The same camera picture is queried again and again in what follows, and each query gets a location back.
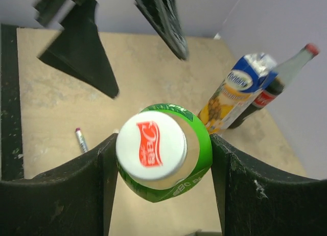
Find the green orange juice bottle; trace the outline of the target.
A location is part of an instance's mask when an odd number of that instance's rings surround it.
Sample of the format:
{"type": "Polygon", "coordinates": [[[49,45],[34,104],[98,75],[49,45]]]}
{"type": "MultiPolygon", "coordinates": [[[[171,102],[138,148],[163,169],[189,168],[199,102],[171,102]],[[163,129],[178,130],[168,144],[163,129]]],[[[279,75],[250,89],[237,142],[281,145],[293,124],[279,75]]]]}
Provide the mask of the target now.
{"type": "Polygon", "coordinates": [[[172,103],[150,105],[128,119],[118,132],[115,153],[122,179],[152,203],[189,191],[213,163],[202,121],[172,103]]]}

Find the blue juice carton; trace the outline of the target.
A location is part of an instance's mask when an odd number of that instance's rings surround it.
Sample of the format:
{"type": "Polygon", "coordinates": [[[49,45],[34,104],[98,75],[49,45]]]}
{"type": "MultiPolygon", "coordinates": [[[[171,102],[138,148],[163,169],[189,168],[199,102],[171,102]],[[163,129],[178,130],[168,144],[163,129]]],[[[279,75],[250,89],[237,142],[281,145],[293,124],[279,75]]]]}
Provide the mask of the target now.
{"type": "Polygon", "coordinates": [[[276,77],[274,67],[276,61],[266,53],[241,57],[198,114],[207,131],[225,131],[276,77]]]}

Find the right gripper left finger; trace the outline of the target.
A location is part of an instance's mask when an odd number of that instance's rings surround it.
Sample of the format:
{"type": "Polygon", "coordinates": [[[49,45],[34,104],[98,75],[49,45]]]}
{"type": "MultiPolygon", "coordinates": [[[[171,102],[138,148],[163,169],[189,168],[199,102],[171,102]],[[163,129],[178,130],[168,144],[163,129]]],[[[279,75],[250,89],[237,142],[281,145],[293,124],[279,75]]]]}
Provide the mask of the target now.
{"type": "Polygon", "coordinates": [[[32,179],[1,181],[1,235],[108,235],[116,138],[32,179]]]}

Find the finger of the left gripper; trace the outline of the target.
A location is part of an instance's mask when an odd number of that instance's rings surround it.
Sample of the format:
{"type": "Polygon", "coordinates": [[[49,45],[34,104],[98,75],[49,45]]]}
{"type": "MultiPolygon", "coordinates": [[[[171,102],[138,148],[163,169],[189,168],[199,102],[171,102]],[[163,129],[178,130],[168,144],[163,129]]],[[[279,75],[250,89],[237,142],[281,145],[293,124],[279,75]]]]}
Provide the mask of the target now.
{"type": "Polygon", "coordinates": [[[135,0],[136,7],[180,60],[188,60],[189,48],[182,30],[176,0],[135,0]]]}
{"type": "MultiPolygon", "coordinates": [[[[47,27],[67,0],[38,0],[36,20],[47,27]]],[[[115,99],[119,87],[95,22],[96,0],[72,0],[73,8],[60,22],[59,35],[39,54],[43,63],[115,99]]]]}

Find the glass cola bottle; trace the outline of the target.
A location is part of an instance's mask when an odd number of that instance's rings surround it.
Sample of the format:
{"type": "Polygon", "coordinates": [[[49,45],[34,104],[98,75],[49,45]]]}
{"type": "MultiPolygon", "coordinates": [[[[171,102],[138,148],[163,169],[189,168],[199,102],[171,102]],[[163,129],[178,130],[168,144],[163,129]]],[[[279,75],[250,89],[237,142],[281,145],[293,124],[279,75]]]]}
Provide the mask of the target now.
{"type": "Polygon", "coordinates": [[[230,124],[229,129],[239,127],[251,114],[266,107],[279,96],[298,75],[301,69],[319,54],[318,46],[313,43],[306,44],[296,55],[276,66],[273,71],[277,73],[274,80],[256,97],[256,99],[230,124]]]}

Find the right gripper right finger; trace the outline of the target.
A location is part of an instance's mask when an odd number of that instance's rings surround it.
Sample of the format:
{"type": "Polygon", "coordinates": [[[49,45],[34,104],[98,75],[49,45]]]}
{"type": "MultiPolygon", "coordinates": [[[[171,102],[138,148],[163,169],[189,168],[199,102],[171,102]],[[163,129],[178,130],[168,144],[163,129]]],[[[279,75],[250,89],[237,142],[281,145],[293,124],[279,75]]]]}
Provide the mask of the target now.
{"type": "Polygon", "coordinates": [[[211,135],[223,235],[326,235],[326,181],[280,170],[211,135]]]}

